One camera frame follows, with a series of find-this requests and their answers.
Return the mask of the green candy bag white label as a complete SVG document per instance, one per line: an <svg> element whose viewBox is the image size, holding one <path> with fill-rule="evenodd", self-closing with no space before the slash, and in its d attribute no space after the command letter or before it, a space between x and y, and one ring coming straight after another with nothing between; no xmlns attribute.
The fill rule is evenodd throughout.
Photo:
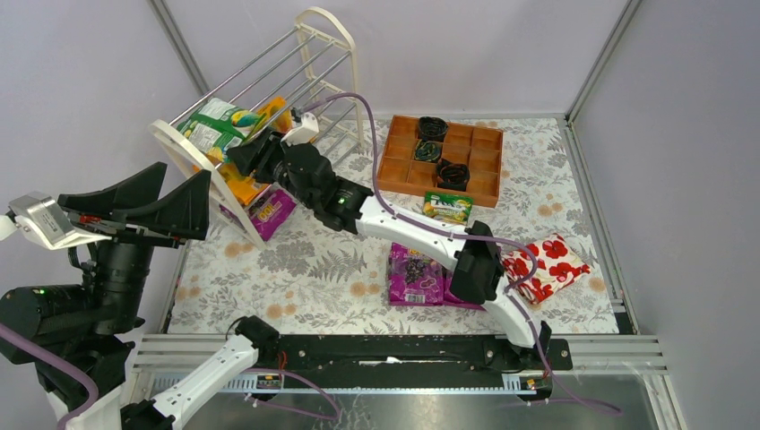
<svg viewBox="0 0 760 430"><path fill-rule="evenodd" d="M177 130L204 155L228 162L228 149L243 144L262 121L263 114L210 98Z"/></svg>

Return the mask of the orange mango candy bag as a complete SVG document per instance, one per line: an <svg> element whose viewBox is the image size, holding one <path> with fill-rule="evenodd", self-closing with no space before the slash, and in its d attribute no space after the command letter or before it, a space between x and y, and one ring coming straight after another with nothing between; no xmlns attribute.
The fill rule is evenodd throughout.
<svg viewBox="0 0 760 430"><path fill-rule="evenodd" d="M287 100L277 96L271 99L267 104L258 108L255 114L258 116L258 123L255 125L253 132L258 133L265 127L271 127L279 133L286 133L292 127L291 113L285 108Z"/></svg>

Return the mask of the green yellow candy bag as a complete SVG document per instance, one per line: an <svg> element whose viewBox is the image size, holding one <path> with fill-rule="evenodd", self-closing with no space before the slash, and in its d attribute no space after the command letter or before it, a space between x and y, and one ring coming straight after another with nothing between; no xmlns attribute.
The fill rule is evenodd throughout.
<svg viewBox="0 0 760 430"><path fill-rule="evenodd" d="M426 192L422 213L444 223L467 225L473 201L459 194Z"/></svg>

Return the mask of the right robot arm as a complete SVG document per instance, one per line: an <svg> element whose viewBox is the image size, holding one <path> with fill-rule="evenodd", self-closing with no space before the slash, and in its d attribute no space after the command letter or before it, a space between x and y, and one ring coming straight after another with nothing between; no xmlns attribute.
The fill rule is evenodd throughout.
<svg viewBox="0 0 760 430"><path fill-rule="evenodd" d="M389 240L440 263L453 276L452 292L483 307L513 348L546 353L551 329L520 300L500 259L502 242L487 224L445 225L390 204L380 193L337 175L312 143L316 135L304 126L286 133L266 127L228 149L227 157L240 174L285 189L331 230Z"/></svg>

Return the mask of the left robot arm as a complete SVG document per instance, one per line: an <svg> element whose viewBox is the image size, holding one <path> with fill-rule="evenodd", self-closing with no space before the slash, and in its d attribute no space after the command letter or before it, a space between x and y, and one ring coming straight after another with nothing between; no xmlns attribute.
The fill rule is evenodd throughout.
<svg viewBox="0 0 760 430"><path fill-rule="evenodd" d="M143 324L138 311L155 249L202 241L210 225L211 173L198 171L163 193L166 170L157 162L91 193L28 193L1 216L3 237L18 231L64 250L82 273L78 284L1 296L1 354L35 367L61 429L179 429L238 374L278 355L278 331L241 317L222 347L180 383L150 400L120 404L134 349L121 337Z"/></svg>

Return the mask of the purple candy bag under rack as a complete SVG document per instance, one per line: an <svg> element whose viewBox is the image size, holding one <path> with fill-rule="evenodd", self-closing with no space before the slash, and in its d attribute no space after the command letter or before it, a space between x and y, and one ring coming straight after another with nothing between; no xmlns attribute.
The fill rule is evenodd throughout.
<svg viewBox="0 0 760 430"><path fill-rule="evenodd" d="M242 237L249 241L260 238L263 242L268 242L296 206L297 204L284 190L272 187L255 198L248 209L242 205L242 211L255 231L253 236L233 210L221 203L217 204L217 210L220 218Z"/></svg>

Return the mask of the purple grape candy bag left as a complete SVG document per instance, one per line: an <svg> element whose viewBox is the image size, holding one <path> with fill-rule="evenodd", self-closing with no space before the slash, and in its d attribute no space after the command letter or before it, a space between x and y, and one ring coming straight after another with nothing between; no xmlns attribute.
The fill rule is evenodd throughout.
<svg viewBox="0 0 760 430"><path fill-rule="evenodd" d="M444 268L419 251L392 243L386 286L390 305L439 306L444 302Z"/></svg>

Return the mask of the purple grape candy bag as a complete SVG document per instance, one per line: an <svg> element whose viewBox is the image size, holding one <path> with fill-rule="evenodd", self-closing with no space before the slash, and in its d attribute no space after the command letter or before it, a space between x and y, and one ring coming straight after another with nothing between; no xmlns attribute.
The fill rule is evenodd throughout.
<svg viewBox="0 0 760 430"><path fill-rule="evenodd" d="M448 270L443 270L443 275L444 275L443 305L463 308L463 309L484 311L484 308L481 305L476 305L470 302L466 302L460 299L459 297L455 296L451 291L452 278L453 278L452 273Z"/></svg>
<svg viewBox="0 0 760 430"><path fill-rule="evenodd" d="M439 306L444 302L444 268L419 251L392 243L386 286L390 305Z"/></svg>

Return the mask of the purple grape candy bag right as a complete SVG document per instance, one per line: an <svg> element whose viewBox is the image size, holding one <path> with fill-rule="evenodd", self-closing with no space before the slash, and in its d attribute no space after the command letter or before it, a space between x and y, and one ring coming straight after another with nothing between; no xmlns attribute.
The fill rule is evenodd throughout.
<svg viewBox="0 0 760 430"><path fill-rule="evenodd" d="M443 275L444 275L443 305L463 308L463 309L484 311L484 308L481 305L476 305L470 302L466 302L460 299L459 297L455 296L451 291L452 278L453 278L452 273L448 270L443 270Z"/></svg>

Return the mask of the white metal shoe rack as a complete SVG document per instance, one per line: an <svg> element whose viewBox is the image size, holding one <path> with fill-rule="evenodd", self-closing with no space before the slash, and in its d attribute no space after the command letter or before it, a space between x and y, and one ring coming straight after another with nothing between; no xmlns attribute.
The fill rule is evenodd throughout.
<svg viewBox="0 0 760 430"><path fill-rule="evenodd" d="M332 13L324 8L309 7L296 17L290 30L230 77L206 90L181 115L169 122L156 120L149 130L185 176L190 177L202 169L212 172L209 191L211 214L223 221L217 204L224 204L246 224L246 229L253 236L255 231L248 223L242 206L218 173L223 162L197 150L177 130L177 126L210 98L223 99L240 108L256 111L280 96L287 100L285 108L290 111L335 94L356 91L357 53L354 38Z"/></svg>

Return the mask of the wooden compartment tray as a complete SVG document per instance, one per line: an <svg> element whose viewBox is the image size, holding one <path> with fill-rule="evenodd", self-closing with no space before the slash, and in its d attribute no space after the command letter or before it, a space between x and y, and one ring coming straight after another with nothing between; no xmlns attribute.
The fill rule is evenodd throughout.
<svg viewBox="0 0 760 430"><path fill-rule="evenodd" d="M383 191L439 192L494 208L499 200L504 133L496 128L394 116L377 168Z"/></svg>

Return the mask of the black rolled sock, back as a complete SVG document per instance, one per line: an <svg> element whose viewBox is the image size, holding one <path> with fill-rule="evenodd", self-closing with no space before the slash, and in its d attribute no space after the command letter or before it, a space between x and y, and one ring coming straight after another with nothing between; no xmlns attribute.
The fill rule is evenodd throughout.
<svg viewBox="0 0 760 430"><path fill-rule="evenodd" d="M422 141L443 142L449 124L440 117L422 116L418 120L417 134Z"/></svg>

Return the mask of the black orange rolled sock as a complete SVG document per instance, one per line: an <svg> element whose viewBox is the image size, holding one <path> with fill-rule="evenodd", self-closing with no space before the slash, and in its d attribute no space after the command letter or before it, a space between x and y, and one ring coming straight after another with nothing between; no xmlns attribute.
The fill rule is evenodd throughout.
<svg viewBox="0 0 760 430"><path fill-rule="evenodd" d="M465 192L470 179L471 173L466 164L447 159L436 163L436 186L439 188Z"/></svg>

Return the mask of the red poppy folded cloth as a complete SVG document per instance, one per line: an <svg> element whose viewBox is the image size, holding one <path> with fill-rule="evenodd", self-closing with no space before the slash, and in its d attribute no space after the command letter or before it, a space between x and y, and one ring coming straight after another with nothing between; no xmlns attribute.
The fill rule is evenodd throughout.
<svg viewBox="0 0 760 430"><path fill-rule="evenodd" d="M591 273L590 266L578 256L565 239L552 233L526 245L537 258L534 275L516 287L531 305L538 305L561 289Z"/></svg>

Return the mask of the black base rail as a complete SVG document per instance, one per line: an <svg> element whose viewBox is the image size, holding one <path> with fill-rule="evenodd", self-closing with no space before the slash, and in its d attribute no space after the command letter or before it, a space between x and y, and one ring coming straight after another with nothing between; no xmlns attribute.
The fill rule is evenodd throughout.
<svg viewBox="0 0 760 430"><path fill-rule="evenodd" d="M495 389L507 376L574 367L566 340L544 359L496 335L282 335L256 366L298 374L323 389Z"/></svg>

